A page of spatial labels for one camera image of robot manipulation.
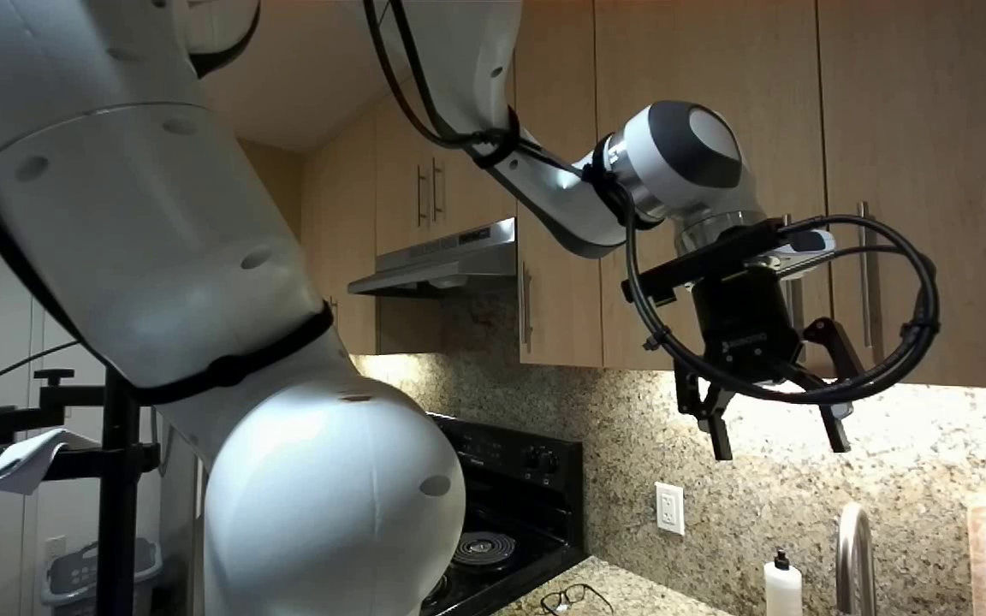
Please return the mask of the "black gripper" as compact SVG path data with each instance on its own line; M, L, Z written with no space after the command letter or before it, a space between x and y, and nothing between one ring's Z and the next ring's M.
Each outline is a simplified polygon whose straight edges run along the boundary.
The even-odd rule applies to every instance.
M717 461L732 460L729 433L723 421L732 393L717 385L698 390L695 370L704 370L732 386L792 379L814 390L818 376L801 368L801 346L809 339L828 353L839 376L861 375L861 362L836 320L814 320L801 339L801 323L792 315L784 299L786 276L764 263L764 258L795 233L801 230L786 230L781 221L737 226L709 247L645 272L632 272L632 308L649 332L649 346L663 349L679 362L679 410L698 421ZM704 341L703 353L690 353L656 315L656 308L668 305L679 287L690 287L698 335ZM828 445L845 452L845 417L852 416L852 405L822 405L818 416Z

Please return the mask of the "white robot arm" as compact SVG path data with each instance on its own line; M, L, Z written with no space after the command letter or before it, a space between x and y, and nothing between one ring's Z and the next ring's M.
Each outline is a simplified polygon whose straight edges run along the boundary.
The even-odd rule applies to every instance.
M447 142L582 258L764 217L732 130L649 103L571 163L503 98L523 0L367 0ZM206 492L206 616L417 616L463 536L439 424L367 379L294 233L206 103L222 40L173 0L0 0L0 258L143 405L230 416Z

